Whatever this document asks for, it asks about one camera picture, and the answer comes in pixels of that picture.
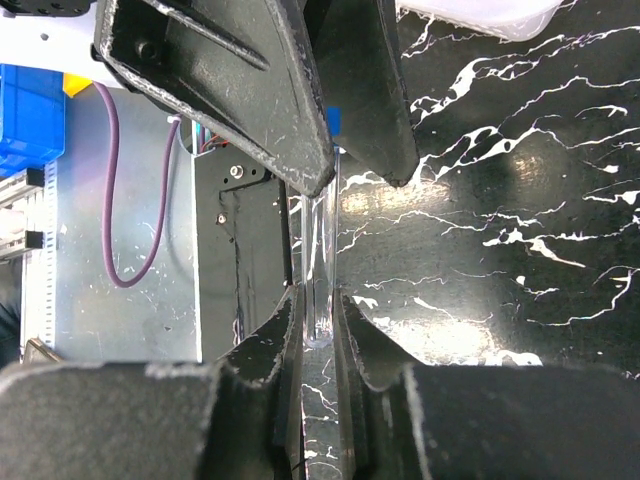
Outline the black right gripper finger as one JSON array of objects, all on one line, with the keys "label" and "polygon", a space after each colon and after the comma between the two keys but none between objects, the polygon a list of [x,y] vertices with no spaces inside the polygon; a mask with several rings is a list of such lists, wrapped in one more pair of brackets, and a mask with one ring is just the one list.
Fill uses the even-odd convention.
[{"label": "black right gripper finger", "polygon": [[125,85],[195,120],[308,197],[334,175],[297,1],[100,1],[94,47]]},{"label": "black right gripper finger", "polygon": [[393,1],[306,1],[304,19],[325,104],[341,110],[337,143],[393,187],[419,154]]}]

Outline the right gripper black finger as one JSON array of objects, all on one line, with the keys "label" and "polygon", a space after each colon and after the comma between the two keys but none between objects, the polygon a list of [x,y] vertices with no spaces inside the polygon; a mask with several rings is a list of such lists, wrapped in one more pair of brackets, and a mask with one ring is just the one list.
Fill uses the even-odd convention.
[{"label": "right gripper black finger", "polygon": [[38,362],[1,373],[5,479],[300,479],[303,298],[211,363]]},{"label": "right gripper black finger", "polygon": [[639,385],[600,367],[430,366],[334,299],[347,479],[635,479]]}]

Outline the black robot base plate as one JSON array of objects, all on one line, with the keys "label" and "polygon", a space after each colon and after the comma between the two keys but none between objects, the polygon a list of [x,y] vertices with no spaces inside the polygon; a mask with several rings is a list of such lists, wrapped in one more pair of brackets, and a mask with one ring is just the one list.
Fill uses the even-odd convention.
[{"label": "black robot base plate", "polygon": [[202,359],[272,315],[292,282],[286,186],[233,146],[197,156],[195,238]]}]

